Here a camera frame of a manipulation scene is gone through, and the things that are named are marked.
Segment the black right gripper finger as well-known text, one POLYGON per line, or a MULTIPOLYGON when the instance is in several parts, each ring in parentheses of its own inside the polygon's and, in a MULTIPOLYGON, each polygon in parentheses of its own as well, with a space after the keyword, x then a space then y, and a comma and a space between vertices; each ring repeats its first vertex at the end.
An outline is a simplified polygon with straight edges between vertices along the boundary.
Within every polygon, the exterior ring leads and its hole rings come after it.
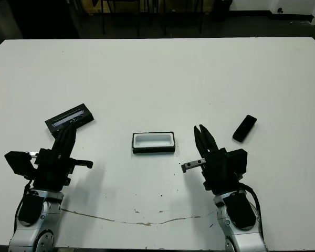
POLYGON ((214 137, 208 131, 206 127, 203 125, 199 126, 201 132, 201 142, 202 146, 206 149, 207 152, 215 152, 217 151, 217 144, 214 137))
POLYGON ((194 127, 194 138, 195 138, 195 145, 198 149, 198 152, 200 156, 203 158, 205 156, 205 141, 203 140, 203 136, 201 131, 197 128, 197 126, 194 127))

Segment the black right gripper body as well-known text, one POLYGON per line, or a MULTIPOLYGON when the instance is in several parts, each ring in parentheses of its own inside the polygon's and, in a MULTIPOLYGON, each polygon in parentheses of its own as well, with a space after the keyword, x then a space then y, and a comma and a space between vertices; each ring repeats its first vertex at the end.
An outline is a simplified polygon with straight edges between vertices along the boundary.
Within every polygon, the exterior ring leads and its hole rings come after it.
POLYGON ((239 156, 239 150, 227 152, 225 148, 207 152, 199 160, 182 164, 182 171, 200 166, 207 191, 214 195, 236 191, 238 188, 238 176, 234 173, 234 161, 239 156))

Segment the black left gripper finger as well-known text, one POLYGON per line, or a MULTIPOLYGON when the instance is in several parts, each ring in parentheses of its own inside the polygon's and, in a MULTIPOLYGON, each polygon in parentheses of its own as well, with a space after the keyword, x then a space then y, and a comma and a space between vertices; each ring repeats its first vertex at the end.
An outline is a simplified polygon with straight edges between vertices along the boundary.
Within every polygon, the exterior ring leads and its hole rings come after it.
POLYGON ((62 155, 64 158, 69 158, 71 155, 71 152, 73 150, 75 141, 76 141, 76 126, 74 124, 69 124, 68 127, 65 129, 63 137, 63 150, 62 155))
POLYGON ((56 156, 59 157, 59 158, 63 158, 63 155, 62 155, 62 150, 63 150, 63 140, 64 140, 64 137, 63 137, 63 134, 64 134, 64 131, 65 129, 68 127, 68 125, 64 128, 62 128, 59 133, 57 134, 56 136, 56 139, 55 139, 55 142, 52 146, 52 150, 55 151, 56 153, 56 156))

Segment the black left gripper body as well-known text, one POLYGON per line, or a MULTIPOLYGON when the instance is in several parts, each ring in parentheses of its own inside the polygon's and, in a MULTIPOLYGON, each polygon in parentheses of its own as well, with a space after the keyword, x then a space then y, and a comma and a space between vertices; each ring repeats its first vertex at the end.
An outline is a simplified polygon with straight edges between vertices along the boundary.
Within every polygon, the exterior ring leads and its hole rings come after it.
POLYGON ((48 191, 60 192, 70 184, 69 174, 76 166, 92 168, 93 162, 71 158, 72 149, 40 149, 35 160, 35 168, 29 180, 34 181, 33 187, 48 191))

